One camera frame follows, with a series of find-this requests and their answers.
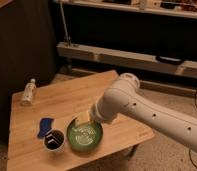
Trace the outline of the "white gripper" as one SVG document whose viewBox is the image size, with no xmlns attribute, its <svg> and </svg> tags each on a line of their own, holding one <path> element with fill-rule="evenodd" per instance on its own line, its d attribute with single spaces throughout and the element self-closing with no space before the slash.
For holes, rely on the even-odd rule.
<svg viewBox="0 0 197 171">
<path fill-rule="evenodd" d="M 97 123 L 111 123 L 118 115 L 114 108 L 103 99 L 98 99 L 88 111 L 80 113 L 75 118 L 76 125 L 82 125 L 90 121 L 90 118 Z"/>
</svg>

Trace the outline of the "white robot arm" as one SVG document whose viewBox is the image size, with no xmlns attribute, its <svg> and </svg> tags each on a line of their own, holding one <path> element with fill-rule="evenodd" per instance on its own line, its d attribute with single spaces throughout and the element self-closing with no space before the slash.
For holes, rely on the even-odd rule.
<svg viewBox="0 0 197 171">
<path fill-rule="evenodd" d="M 121 74 L 86 112 L 76 117 L 76 125 L 111 123 L 120 113 L 197 152 L 197 118 L 155 104 L 142 97 L 139 89 L 140 81 L 135 75 Z"/>
</svg>

